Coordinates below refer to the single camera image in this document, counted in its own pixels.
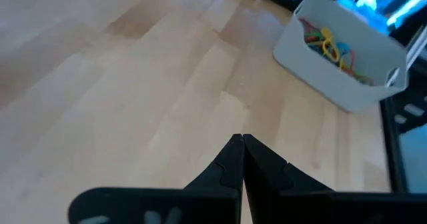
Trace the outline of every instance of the white plastic bin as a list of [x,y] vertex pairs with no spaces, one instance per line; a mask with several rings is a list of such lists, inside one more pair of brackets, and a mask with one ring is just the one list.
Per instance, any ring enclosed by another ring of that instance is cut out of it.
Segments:
[[[374,85],[360,83],[311,50],[304,42],[300,17],[316,27],[329,28],[336,41],[347,43],[355,53],[354,70],[371,78]],[[334,0],[303,0],[274,47],[273,55],[280,65],[351,112],[401,92],[407,85],[405,48]]]

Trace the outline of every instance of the blue light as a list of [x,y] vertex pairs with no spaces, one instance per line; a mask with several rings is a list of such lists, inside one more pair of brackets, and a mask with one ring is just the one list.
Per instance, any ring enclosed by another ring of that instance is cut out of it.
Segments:
[[370,7],[374,11],[376,10],[376,0],[359,0],[358,2],[356,2],[357,7],[361,7],[364,5]]
[[387,25],[391,25],[397,21],[397,19],[405,15],[411,8],[415,7],[421,0],[409,0],[399,11],[393,13],[393,15],[387,20]]

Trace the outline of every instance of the wooden floor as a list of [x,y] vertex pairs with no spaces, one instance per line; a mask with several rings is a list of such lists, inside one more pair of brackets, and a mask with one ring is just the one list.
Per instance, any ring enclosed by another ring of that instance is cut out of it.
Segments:
[[0,0],[1,222],[65,223],[97,186],[184,187],[233,133],[388,191],[378,106],[349,115],[280,67],[291,13],[254,1]]

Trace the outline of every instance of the white storage box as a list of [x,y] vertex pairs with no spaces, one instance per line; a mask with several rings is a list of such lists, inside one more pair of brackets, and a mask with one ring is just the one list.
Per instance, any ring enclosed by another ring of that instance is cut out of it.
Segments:
[[[341,71],[304,41],[298,18],[329,28],[335,41],[354,51],[354,70],[373,80],[365,85]],[[347,111],[359,111],[406,88],[406,51],[334,0],[303,0],[274,47],[276,61]]]

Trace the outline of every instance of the light wood surface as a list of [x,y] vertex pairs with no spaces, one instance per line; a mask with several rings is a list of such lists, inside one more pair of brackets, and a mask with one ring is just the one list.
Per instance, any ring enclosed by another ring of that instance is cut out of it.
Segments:
[[274,61],[291,15],[283,7],[0,6],[2,223],[65,223],[70,201],[92,187],[184,187],[233,133],[334,189],[389,190],[378,106],[347,114]]

